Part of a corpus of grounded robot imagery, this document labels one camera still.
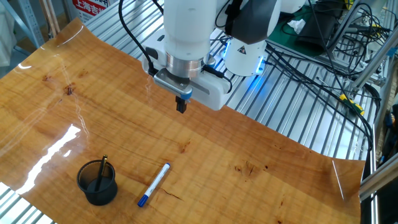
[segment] red sign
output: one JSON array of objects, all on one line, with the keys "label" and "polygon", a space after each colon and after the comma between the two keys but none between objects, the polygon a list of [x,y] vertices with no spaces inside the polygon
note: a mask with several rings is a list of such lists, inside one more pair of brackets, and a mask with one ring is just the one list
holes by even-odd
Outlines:
[{"label": "red sign", "polygon": [[92,16],[96,16],[98,13],[106,9],[97,3],[93,3],[90,0],[72,0],[73,5],[80,11],[88,13]]}]

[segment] green mat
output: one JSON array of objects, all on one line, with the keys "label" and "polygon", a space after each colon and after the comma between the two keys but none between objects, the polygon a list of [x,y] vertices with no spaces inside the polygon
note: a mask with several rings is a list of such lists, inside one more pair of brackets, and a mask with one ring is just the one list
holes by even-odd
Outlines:
[{"label": "green mat", "polygon": [[[303,19],[305,22],[308,21],[309,18],[312,16],[312,10],[309,6],[304,6],[302,10],[299,12],[294,13],[294,18],[292,20],[299,21]],[[272,40],[280,45],[286,46],[292,50],[295,50],[297,52],[300,52],[302,54],[305,54],[307,56],[318,56],[323,53],[322,50],[314,50],[306,45],[298,45],[295,43],[296,39],[298,38],[296,32],[291,28],[289,25],[284,25],[288,23],[290,20],[280,22],[272,32],[272,34],[269,36],[269,40]],[[288,35],[282,32],[282,26],[284,28],[284,31],[288,34],[293,34],[293,35]]]}]

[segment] blue marker cap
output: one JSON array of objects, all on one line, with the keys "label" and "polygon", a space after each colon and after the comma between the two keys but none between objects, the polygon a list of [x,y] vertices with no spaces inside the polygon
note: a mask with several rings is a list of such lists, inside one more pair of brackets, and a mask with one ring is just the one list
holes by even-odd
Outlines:
[{"label": "blue marker cap", "polygon": [[148,196],[143,195],[142,198],[140,199],[140,201],[138,202],[138,206],[140,206],[141,208],[145,205],[145,202],[147,202],[148,200]]}]

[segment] table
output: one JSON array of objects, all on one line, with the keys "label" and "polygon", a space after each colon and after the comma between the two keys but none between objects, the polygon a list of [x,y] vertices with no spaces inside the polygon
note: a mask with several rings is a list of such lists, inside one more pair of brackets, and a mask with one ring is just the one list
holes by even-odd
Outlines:
[{"label": "table", "polygon": [[[74,20],[0,80],[0,181],[57,223],[359,223],[363,161],[318,154],[226,106],[174,106],[139,61]],[[119,191],[96,207],[76,174],[103,154]]]}]

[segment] white tissue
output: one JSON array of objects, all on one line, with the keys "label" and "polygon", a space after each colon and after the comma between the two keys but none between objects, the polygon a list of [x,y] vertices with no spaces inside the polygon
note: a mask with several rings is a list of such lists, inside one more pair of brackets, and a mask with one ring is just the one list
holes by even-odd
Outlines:
[{"label": "white tissue", "polygon": [[305,26],[305,21],[303,19],[301,19],[299,21],[290,21],[287,23],[287,25],[289,25],[291,28],[293,28],[294,32],[296,32],[297,34],[300,34],[301,30]]}]

